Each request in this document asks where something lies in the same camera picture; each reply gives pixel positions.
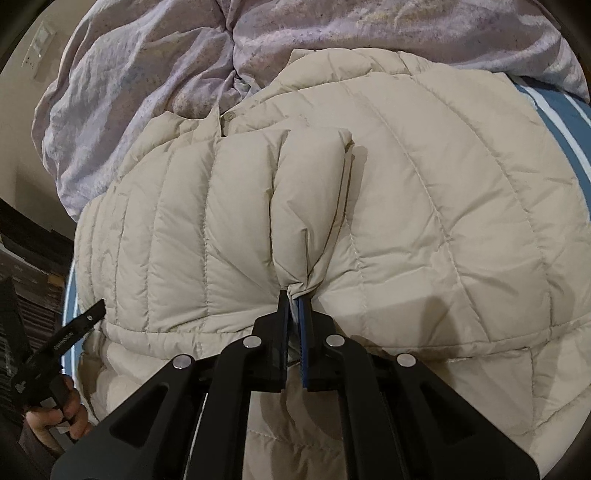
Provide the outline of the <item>person's left hand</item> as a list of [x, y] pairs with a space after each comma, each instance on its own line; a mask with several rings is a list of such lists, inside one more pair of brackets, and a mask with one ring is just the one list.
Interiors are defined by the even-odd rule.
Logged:
[[62, 410], [46, 407], [35, 407], [25, 414], [25, 419], [34, 436], [50, 451], [62, 454], [64, 449], [59, 445], [50, 433], [50, 429], [63, 422], [69, 426], [69, 435], [74, 440], [79, 440], [89, 434], [93, 425], [89, 422], [88, 411], [81, 403], [81, 397], [74, 386], [72, 378], [62, 376], [68, 388], [68, 399]]

